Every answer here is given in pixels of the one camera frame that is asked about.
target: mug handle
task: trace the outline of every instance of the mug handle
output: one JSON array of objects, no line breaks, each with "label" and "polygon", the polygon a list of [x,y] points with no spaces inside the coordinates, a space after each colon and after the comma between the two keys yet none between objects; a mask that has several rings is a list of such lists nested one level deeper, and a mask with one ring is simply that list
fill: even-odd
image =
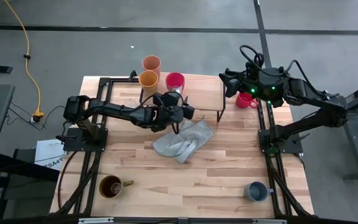
[{"label": "mug handle", "polygon": [[257,108],[258,107],[258,101],[256,101],[255,99],[253,99],[251,101],[251,104],[249,105],[251,108]]},{"label": "mug handle", "polygon": [[125,181],[124,183],[122,183],[122,186],[123,187],[128,187],[132,184],[134,184],[135,182],[133,180],[130,180],[130,181]]}]

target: wooden table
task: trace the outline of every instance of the wooden table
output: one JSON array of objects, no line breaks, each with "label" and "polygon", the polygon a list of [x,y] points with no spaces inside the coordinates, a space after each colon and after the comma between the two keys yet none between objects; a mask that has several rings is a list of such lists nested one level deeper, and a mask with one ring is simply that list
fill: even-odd
[{"label": "wooden table", "polygon": [[[219,80],[219,77],[208,76]],[[99,77],[84,77],[81,95],[95,97]],[[137,83],[117,83],[113,86],[112,103],[137,106],[140,86]],[[214,131],[213,137],[197,150],[185,164],[158,155],[151,143],[172,131],[153,133],[131,125],[128,121],[108,118],[106,151],[102,153],[96,189],[107,175],[117,175],[135,184],[124,189],[114,199],[94,193],[92,216],[105,217],[273,217],[271,197],[252,203],[242,197],[250,182],[261,181],[269,186],[264,156],[260,153],[256,109],[238,109],[236,97],[226,100],[226,111],[220,123],[216,113],[196,110],[193,122],[203,116]],[[277,124],[292,122],[288,105],[273,110]],[[80,179],[83,153],[78,153],[68,165],[62,181],[62,202],[73,193]],[[302,206],[310,213],[313,207],[302,163],[291,154],[283,155],[287,185]],[[85,189],[82,208],[88,189]],[[281,190],[280,208],[284,211]],[[57,191],[51,212],[57,210]]]}]

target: yellow cable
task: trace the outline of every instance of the yellow cable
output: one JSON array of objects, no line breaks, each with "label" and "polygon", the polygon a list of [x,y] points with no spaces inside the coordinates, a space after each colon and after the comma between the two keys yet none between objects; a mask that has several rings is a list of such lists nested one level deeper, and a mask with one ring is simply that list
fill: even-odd
[{"label": "yellow cable", "polygon": [[[27,41],[27,53],[26,53],[26,55],[28,55],[29,52],[30,52],[29,36],[27,35],[27,32],[25,31],[24,25],[23,25],[22,21],[20,20],[19,16],[16,14],[15,10],[13,10],[12,6],[9,4],[9,2],[7,0],[5,0],[5,2],[7,4],[7,6],[11,9],[11,11],[15,15],[16,19],[19,21],[20,25],[23,28],[25,39]],[[41,91],[40,91],[40,88],[39,88],[37,82],[30,75],[30,72],[29,72],[29,59],[28,58],[25,59],[25,72],[30,77],[30,79],[34,83],[35,87],[37,87],[37,91],[38,91],[38,106],[37,106],[37,109],[36,109],[36,111],[35,111],[35,113],[33,115],[43,117],[45,114],[43,112],[41,112],[41,109],[40,109],[40,107],[41,107]]]}]

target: brown mug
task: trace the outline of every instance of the brown mug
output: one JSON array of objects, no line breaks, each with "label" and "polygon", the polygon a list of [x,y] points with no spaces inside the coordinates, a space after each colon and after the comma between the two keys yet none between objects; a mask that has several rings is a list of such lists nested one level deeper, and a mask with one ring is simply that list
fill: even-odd
[{"label": "brown mug", "polygon": [[99,184],[99,192],[105,198],[117,197],[123,187],[134,184],[133,180],[122,182],[121,179],[115,175],[109,175],[102,179]]}]

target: gray mug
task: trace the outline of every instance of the gray mug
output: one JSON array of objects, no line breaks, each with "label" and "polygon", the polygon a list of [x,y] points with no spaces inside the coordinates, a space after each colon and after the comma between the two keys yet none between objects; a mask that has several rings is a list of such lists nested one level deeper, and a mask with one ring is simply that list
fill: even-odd
[{"label": "gray mug", "polygon": [[259,181],[247,184],[244,189],[244,197],[251,202],[262,202],[271,194],[273,189],[268,189],[263,183]]}]

